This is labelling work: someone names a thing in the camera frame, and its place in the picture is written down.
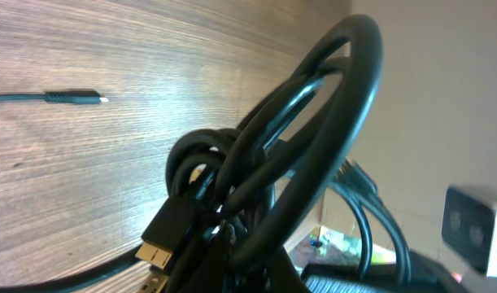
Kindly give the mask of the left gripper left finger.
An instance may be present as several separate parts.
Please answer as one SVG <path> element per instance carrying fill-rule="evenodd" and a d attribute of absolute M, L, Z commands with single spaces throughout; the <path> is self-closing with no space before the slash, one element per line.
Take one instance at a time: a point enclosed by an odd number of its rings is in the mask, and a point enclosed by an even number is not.
<path fill-rule="evenodd" d="M 196 235 L 177 259 L 166 292 L 222 292 L 234 242 L 232 227 L 220 229 L 211 238 Z"/>

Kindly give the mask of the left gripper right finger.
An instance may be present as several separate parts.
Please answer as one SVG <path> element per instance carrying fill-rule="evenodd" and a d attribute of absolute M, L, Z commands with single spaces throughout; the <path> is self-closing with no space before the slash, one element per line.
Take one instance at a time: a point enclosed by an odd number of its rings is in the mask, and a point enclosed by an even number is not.
<path fill-rule="evenodd" d="M 251 283 L 251 291 L 255 293 L 310 293 L 305 283 L 297 274 L 290 257 L 284 247 L 275 251 L 258 249 L 254 257 L 257 265 L 264 264 L 266 277 L 258 276 Z"/>

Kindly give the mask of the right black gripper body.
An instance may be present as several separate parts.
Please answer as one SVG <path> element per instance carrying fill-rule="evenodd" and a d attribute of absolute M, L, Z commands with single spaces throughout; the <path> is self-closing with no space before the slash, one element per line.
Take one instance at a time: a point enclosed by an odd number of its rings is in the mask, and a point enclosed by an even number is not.
<path fill-rule="evenodd" d="M 410 257 L 412 278 L 403 285 L 397 283 L 394 264 L 372 265 L 360 280 L 351 266 L 311 263 L 301 278 L 311 292 L 318 293 L 468 293 L 438 262 L 415 251 L 410 252 Z"/>

